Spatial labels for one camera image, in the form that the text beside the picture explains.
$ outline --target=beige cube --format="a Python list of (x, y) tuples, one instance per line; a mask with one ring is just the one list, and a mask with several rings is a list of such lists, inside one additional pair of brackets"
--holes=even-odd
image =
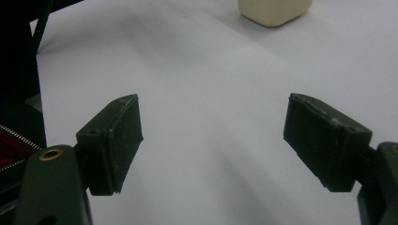
[(264, 26), (282, 25), (303, 14), (313, 0), (237, 0), (240, 13)]

